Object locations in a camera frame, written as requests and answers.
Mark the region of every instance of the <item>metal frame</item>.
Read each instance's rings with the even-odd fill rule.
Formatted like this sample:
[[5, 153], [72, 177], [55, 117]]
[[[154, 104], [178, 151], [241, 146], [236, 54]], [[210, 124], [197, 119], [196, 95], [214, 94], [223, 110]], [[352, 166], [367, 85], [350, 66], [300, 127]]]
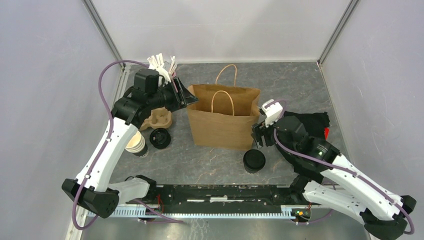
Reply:
[[335, 42], [340, 36], [340, 33], [342, 32], [343, 28], [345, 27], [346, 23], [348, 22], [349, 18], [352, 15], [352, 12], [358, 5], [360, 0], [350, 0], [349, 4], [346, 7], [346, 10], [344, 11], [343, 15], [340, 18], [340, 21], [338, 21], [337, 26], [334, 29], [334, 32], [332, 33], [329, 41], [327, 42], [327, 45], [324, 48], [324, 51], [322, 51], [321, 56], [318, 59], [318, 65], [321, 66], [323, 62], [326, 60], [327, 56], [329, 55], [331, 49], [333, 48]]
[[112, 40], [111, 35], [109, 34], [108, 30], [106, 29], [105, 24], [103, 23], [102, 19], [100, 18], [99, 13], [96, 10], [96, 7], [94, 6], [94, 3], [92, 0], [82, 0], [82, 3], [84, 3], [85, 8], [87, 9], [88, 13], [90, 14], [91, 18], [94, 21], [94, 24], [96, 25], [98, 31], [100, 32], [101, 36], [103, 37], [104, 41], [107, 44], [107, 47], [109, 48], [110, 52], [113, 54], [113, 57], [116, 60], [122, 60], [121, 54], [118, 51], [117, 46], [115, 45], [114, 41]]

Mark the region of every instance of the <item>white gear rack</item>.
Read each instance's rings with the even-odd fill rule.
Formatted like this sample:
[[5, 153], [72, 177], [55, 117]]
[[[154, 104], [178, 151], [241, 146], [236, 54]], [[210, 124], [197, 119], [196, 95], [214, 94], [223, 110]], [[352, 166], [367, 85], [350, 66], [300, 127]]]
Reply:
[[[278, 213], [164, 213], [168, 218], [178, 219], [295, 219], [292, 208], [281, 207]], [[96, 216], [89, 211], [87, 217]], [[137, 204], [122, 204], [116, 207], [109, 218], [159, 218], [157, 215], [146, 215], [146, 208]]]

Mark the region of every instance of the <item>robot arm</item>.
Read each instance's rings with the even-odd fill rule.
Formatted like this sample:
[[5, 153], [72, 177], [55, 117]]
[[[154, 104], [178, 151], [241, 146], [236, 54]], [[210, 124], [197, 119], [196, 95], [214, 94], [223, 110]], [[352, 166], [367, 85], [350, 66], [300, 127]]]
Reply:
[[[263, 138], [267, 146], [276, 145], [294, 166], [300, 176], [292, 188], [300, 198], [354, 218], [380, 239], [402, 235], [408, 225], [405, 217], [414, 210], [416, 200], [409, 195], [399, 196], [374, 182], [325, 139], [309, 135], [296, 116], [280, 118], [284, 109], [273, 102], [270, 100], [261, 107], [266, 119], [252, 126], [252, 137], [258, 147], [263, 146]], [[323, 177], [351, 195], [323, 187], [320, 184]]]
[[108, 123], [91, 158], [75, 179], [65, 179], [62, 184], [63, 191], [72, 200], [81, 187], [77, 204], [102, 218], [109, 217], [118, 204], [142, 198], [149, 190], [149, 182], [138, 177], [115, 184], [109, 184], [109, 181], [128, 142], [152, 110], [165, 107], [174, 112], [198, 101], [178, 77], [159, 86], [160, 78], [163, 76], [154, 69], [141, 69], [135, 74], [131, 92], [113, 105], [113, 122]]

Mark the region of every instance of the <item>stack of cups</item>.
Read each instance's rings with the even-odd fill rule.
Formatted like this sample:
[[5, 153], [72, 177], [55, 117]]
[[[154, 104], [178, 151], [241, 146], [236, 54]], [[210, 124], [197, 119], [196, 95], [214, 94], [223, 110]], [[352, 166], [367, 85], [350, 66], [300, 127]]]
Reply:
[[147, 154], [149, 154], [149, 149], [147, 148], [146, 140], [139, 131], [137, 131], [135, 135], [131, 138], [131, 140], [128, 142], [125, 147], [125, 150], [141, 158], [144, 158], [147, 156]]

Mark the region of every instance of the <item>black container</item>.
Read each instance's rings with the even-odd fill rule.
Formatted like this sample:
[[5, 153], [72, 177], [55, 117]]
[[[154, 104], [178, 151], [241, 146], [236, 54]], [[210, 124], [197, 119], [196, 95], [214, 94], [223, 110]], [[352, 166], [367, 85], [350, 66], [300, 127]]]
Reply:
[[243, 156], [244, 169], [254, 174], [265, 166], [265, 155], [256, 149], [250, 149]]
[[149, 140], [153, 147], [164, 149], [171, 143], [171, 135], [165, 128], [157, 128], [151, 132]]

